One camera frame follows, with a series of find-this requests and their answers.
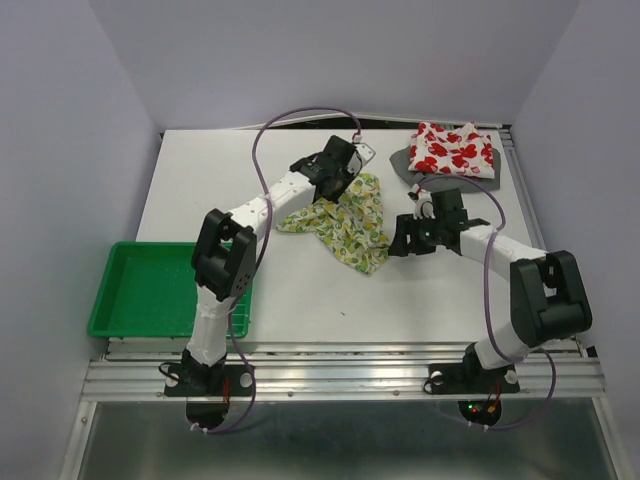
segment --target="gray wall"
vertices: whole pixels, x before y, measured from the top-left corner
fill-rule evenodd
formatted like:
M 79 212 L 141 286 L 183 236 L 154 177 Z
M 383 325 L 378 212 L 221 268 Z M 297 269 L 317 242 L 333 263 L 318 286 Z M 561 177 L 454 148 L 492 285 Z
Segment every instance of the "gray wall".
M 0 477 L 57 478 L 158 138 L 84 0 L 2 2 L 0 65 Z
M 640 473 L 640 3 L 584 1 L 514 136 L 542 232 L 578 257 L 619 426 Z
M 577 0 L 89 0 L 151 117 L 287 108 L 510 123 Z

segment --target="red and white cloth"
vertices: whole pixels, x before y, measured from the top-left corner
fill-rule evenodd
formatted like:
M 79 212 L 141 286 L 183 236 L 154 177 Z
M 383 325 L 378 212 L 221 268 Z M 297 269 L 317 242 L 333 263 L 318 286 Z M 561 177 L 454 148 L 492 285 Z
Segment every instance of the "red and white cloth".
M 409 170 L 414 172 L 495 176 L 489 135 L 480 134 L 473 123 L 456 130 L 420 123 L 418 133 L 411 136 L 410 160 Z

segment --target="yellow floral fabric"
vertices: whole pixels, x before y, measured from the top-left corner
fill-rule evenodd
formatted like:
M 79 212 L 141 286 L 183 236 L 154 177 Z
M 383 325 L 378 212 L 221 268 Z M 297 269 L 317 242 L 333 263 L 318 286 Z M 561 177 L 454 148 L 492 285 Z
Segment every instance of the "yellow floral fabric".
M 360 174 L 337 204 L 323 198 L 276 226 L 280 232 L 313 232 L 342 263 L 372 275 L 389 258 L 382 233 L 380 181 Z

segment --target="gray cloth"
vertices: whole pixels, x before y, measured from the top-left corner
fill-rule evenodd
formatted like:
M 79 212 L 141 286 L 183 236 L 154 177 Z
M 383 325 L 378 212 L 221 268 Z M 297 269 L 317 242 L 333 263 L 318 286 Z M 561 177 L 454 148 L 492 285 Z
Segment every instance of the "gray cloth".
M 422 173 L 422 172 L 412 172 L 409 170 L 409 164 L 411 163 L 410 153 L 411 147 L 403 148 L 402 150 L 398 150 L 396 153 L 391 155 L 389 160 L 391 161 L 391 166 L 398 174 L 400 178 L 402 178 L 405 182 L 407 182 L 410 186 L 414 186 L 416 183 L 422 181 L 425 178 L 429 177 L 440 177 L 441 175 L 437 173 Z M 478 182 L 480 185 L 485 187 L 487 190 L 498 190 L 500 188 L 500 153 L 494 148 L 493 149 L 493 169 L 496 172 L 494 178 L 474 178 L 473 180 Z M 458 180 L 456 178 L 439 178 L 438 180 L 433 180 L 427 183 L 424 186 L 425 190 L 429 190 L 430 192 L 439 192 L 441 190 L 448 190 L 451 188 L 459 188 L 462 193 L 476 193 L 480 192 L 473 185 L 465 182 L 464 180 Z

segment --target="crumpled cloth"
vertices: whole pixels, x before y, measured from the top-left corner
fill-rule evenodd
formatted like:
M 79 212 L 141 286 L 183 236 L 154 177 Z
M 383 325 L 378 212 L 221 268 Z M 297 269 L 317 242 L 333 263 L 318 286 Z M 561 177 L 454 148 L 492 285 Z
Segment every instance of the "crumpled cloth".
M 489 135 L 481 134 L 473 123 L 455 130 L 421 122 L 411 136 L 409 170 L 423 173 L 454 173 L 492 179 L 493 147 Z
M 389 258 L 389 238 L 382 232 L 380 181 L 360 174 L 337 204 L 323 198 L 276 225 L 289 233 L 313 232 L 342 263 L 372 275 Z

